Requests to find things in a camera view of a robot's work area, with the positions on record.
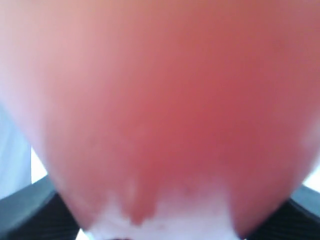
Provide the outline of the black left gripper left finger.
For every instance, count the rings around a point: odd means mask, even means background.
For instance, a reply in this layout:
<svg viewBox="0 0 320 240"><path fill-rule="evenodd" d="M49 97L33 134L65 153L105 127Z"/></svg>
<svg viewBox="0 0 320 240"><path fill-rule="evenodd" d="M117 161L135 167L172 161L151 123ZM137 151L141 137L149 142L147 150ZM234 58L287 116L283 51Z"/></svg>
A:
<svg viewBox="0 0 320 240"><path fill-rule="evenodd" d="M79 230L48 176L0 200L1 240L74 240Z"/></svg>

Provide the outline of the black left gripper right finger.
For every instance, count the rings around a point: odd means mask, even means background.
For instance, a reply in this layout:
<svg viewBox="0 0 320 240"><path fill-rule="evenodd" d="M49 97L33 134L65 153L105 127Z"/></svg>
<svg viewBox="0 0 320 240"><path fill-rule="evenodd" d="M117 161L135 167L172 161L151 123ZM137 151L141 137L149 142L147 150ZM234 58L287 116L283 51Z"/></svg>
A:
<svg viewBox="0 0 320 240"><path fill-rule="evenodd" d="M292 195L270 203L256 202L248 214L241 240L318 240L320 193L301 185Z"/></svg>

